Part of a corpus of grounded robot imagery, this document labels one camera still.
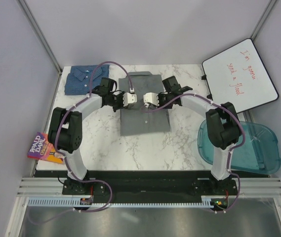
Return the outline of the grey long sleeve shirt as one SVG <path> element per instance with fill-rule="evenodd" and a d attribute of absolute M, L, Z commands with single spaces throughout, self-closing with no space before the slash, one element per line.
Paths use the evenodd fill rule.
<path fill-rule="evenodd" d="M 153 110 L 154 106 L 146 108 L 143 100 L 143 95 L 148 92 L 164 92 L 161 75 L 153 75 L 151 72 L 130 72 L 129 75 L 137 95 L 137 102 L 127 109 L 120 109 L 120 135 L 169 132 L 168 110 L 148 113 L 147 111 Z"/>

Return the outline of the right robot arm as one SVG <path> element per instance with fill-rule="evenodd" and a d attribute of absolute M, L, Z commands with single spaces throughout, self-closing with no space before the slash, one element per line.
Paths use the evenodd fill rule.
<path fill-rule="evenodd" d="M 207 135 L 214 147 L 211 168 L 214 179 L 208 182 L 208 188 L 213 194 L 222 193 L 226 189 L 225 180 L 232 175 L 233 151 L 245 142 L 245 133 L 234 105 L 230 102 L 215 104 L 194 93 L 191 87 L 182 87 L 174 76 L 164 79 L 162 83 L 165 92 L 157 95 L 158 109 L 171 109 L 173 105 L 179 105 L 205 117 Z"/>

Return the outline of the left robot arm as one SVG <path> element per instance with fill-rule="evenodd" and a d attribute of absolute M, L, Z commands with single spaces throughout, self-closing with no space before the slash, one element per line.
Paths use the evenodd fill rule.
<path fill-rule="evenodd" d="M 116 84 L 113 79 L 102 78 L 101 84 L 82 100 L 68 108 L 56 107 L 52 111 L 48 141 L 64 157 L 68 177 L 74 180 L 73 187 L 79 194 L 86 194 L 91 187 L 90 181 L 85 179 L 87 169 L 80 153 L 83 120 L 104 106 L 112 107 L 114 112 L 127 108 L 128 98 L 134 96 L 121 90 L 113 91 Z"/>

